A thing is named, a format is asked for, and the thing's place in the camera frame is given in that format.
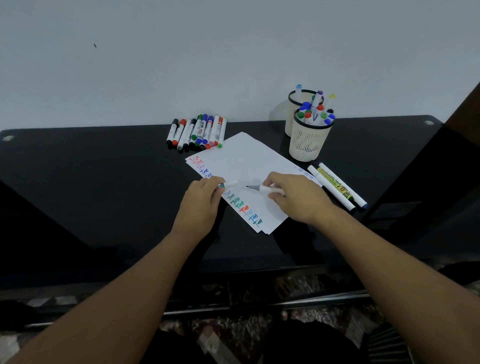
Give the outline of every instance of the person's right hand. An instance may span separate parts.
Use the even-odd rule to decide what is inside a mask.
[[[263,185],[270,186],[273,183],[285,191],[285,196],[270,193],[268,197],[296,221],[317,225],[319,219],[338,208],[319,185],[305,176],[271,172]]]

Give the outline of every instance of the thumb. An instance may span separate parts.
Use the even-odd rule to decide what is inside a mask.
[[[272,192],[268,194],[268,198],[272,199],[275,201],[275,203],[280,207],[283,211],[284,207],[287,205],[287,198],[283,196],[282,194],[279,194],[277,192]]]
[[[225,192],[225,188],[217,188],[213,192],[212,199],[210,200],[210,206],[215,211],[217,211],[217,209],[218,209],[218,204],[220,203],[220,200],[222,199],[223,192]]]

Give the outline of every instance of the stack of paper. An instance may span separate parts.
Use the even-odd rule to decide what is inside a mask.
[[[221,176],[239,184],[225,191],[222,197],[256,231],[270,234],[287,215],[267,194],[247,188],[262,184],[272,171],[303,174],[321,185],[310,173],[282,157],[246,133],[225,141],[223,148],[212,148],[185,159],[202,177]]]

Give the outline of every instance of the person's right arm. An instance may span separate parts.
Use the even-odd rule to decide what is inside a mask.
[[[428,363],[480,363],[480,299],[390,244],[304,176],[272,172],[264,185],[292,219],[315,226],[337,247],[413,351]]]

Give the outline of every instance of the black marker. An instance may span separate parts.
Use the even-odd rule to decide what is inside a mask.
[[[173,139],[173,136],[175,135],[175,132],[177,131],[178,124],[179,124],[179,120],[173,119],[172,126],[170,126],[170,132],[168,133],[168,137],[167,137],[168,146],[172,145],[172,139]]]

